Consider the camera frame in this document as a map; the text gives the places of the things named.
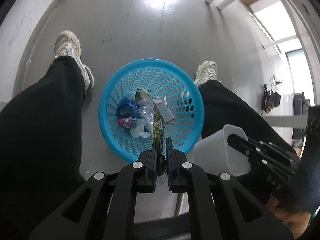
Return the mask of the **person's right hand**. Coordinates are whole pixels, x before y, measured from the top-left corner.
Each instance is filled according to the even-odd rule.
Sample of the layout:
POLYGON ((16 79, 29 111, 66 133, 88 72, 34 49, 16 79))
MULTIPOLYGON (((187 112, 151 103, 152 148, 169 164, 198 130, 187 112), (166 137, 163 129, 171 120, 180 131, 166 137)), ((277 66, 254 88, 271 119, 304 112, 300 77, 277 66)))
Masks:
POLYGON ((308 227, 311 213, 308 212, 289 212, 278 205, 279 201, 270 195, 266 203, 267 209, 278 219, 287 222, 287 227, 292 232, 295 239, 300 237, 308 227))

